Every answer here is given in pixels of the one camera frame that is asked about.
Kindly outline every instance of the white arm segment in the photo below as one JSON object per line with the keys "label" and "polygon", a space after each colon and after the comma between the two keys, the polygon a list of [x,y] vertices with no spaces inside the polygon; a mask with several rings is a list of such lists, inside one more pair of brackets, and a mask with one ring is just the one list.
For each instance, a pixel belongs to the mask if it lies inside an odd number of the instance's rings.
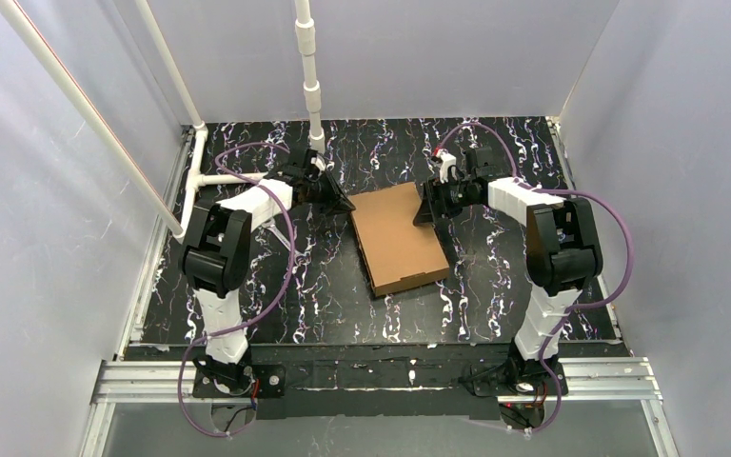
{"label": "white arm segment", "polygon": [[458,159],[443,149],[439,150],[437,157],[442,161],[439,166],[439,180],[445,183],[449,180],[449,168],[455,167],[458,164]]}
{"label": "white arm segment", "polygon": [[562,197],[522,188],[515,178],[496,179],[489,183],[489,207],[508,214],[523,226],[526,224],[528,207],[556,205],[563,201]]}
{"label": "white arm segment", "polygon": [[[263,179],[256,188],[248,189],[233,198],[220,202],[220,206],[227,209],[243,209],[251,214],[250,229],[255,230],[265,221],[281,213],[264,190],[267,187],[275,193],[285,209],[292,207],[292,187],[285,182]],[[219,298],[210,290],[196,290],[195,297],[203,312],[203,321],[207,333],[232,328],[242,324],[242,314],[239,307],[239,289],[231,290],[226,298]],[[217,362],[236,364],[242,359],[247,350],[247,338],[244,329],[237,330],[217,338],[209,338],[206,344],[206,354]]]}
{"label": "white arm segment", "polygon": [[[555,297],[547,296],[543,288],[534,285],[531,288],[531,301],[525,312],[523,326],[514,337],[514,343],[525,360],[539,360],[539,351],[544,339],[549,335],[559,320],[565,315],[567,307],[573,305],[581,295],[580,290],[574,288],[563,290]],[[544,350],[544,358],[549,359],[559,352],[559,335],[551,338]]]}
{"label": "white arm segment", "polygon": [[[556,205],[563,198],[546,193],[534,192],[519,186],[515,178],[497,179],[489,183],[488,204],[513,217],[523,226],[527,222],[527,209],[532,205]],[[531,300],[525,312],[523,326],[514,337],[517,349],[525,360],[539,360],[539,350],[548,332],[562,319],[567,308],[572,305],[580,290],[563,290],[555,297],[549,297],[543,288],[532,285]],[[549,359],[559,351],[559,335],[555,335],[544,352]]]}

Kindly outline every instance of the marbled surface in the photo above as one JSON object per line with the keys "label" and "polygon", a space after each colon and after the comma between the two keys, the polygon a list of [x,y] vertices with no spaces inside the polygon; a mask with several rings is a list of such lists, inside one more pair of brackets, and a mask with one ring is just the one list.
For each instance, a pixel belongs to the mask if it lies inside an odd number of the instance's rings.
{"label": "marbled surface", "polygon": [[[326,159],[343,190],[354,195],[431,176],[430,152],[464,119],[398,119],[325,122]],[[517,156],[532,185],[564,188],[559,159],[543,118],[490,118]],[[203,173],[214,174],[213,157],[250,141],[305,148],[306,122],[210,125]],[[494,144],[480,129],[464,129],[449,145]],[[283,159],[278,150],[249,149],[227,163],[243,172],[266,171]],[[209,187],[201,196],[226,198],[243,186]],[[178,198],[180,213],[183,191]],[[531,285],[525,275],[524,228],[493,209],[475,206],[439,225],[450,261],[442,282],[373,298],[354,229],[345,215],[324,217],[311,206],[293,209],[298,255],[286,299],[249,330],[252,343],[355,344],[510,342],[522,324]],[[282,233],[285,222],[276,218]],[[253,234],[251,266],[240,294],[244,317],[267,306],[283,280],[287,249],[271,229]],[[180,245],[169,237],[160,258],[144,324],[142,344],[184,345],[203,331],[200,309],[177,268]],[[598,298],[598,288],[584,295]],[[591,301],[584,296],[582,301]],[[605,309],[576,312],[565,339],[614,339]]]}

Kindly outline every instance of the gray wall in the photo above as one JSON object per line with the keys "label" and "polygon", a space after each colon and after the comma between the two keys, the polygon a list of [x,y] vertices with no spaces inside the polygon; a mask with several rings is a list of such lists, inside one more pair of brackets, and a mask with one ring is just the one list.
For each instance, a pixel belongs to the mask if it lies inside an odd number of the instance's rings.
{"label": "gray wall", "polygon": [[[617,3],[314,0],[321,114],[558,115]],[[150,5],[205,120],[307,117],[291,0]],[[135,5],[116,6],[187,123]]]}
{"label": "gray wall", "polygon": [[[162,190],[180,127],[130,63],[116,16],[64,0],[22,3]],[[153,221],[0,16],[0,456],[75,455]]]}
{"label": "gray wall", "polygon": [[[634,231],[623,336],[655,367],[680,452],[731,455],[731,2],[622,0],[563,133],[578,187]],[[616,283],[608,220],[603,247]]]}

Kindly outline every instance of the brown cardboard box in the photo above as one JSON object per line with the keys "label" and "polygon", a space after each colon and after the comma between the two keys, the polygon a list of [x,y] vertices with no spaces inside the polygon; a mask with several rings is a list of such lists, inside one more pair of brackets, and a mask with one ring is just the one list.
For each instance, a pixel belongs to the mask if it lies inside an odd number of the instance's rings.
{"label": "brown cardboard box", "polygon": [[433,227],[415,227],[422,203],[416,185],[405,183],[349,197],[371,288],[376,296],[446,278],[449,264]]}

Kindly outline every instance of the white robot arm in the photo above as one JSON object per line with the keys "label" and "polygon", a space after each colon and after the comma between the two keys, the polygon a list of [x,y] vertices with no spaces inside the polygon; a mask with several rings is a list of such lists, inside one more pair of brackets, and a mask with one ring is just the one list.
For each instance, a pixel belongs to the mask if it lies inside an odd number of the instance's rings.
{"label": "white robot arm", "polygon": [[592,208],[583,198],[549,195],[516,177],[504,176],[491,148],[470,149],[464,155],[466,173],[454,165],[452,154],[438,151],[434,162],[442,169],[424,184],[414,224],[434,223],[456,216],[465,207],[483,204],[525,226],[525,261],[533,287],[504,376],[509,384],[542,379],[540,359],[554,367],[558,363],[558,335],[541,350],[549,332],[603,266]]}
{"label": "white robot arm", "polygon": [[[239,287],[250,265],[250,234],[282,212],[263,188],[287,210],[303,203],[320,204],[326,214],[354,209],[313,149],[291,152],[286,164],[235,197],[198,201],[184,237],[180,267],[194,290],[208,335],[242,323]],[[197,368],[234,390],[244,383],[236,368],[247,353],[246,330],[207,339],[207,359]]]}

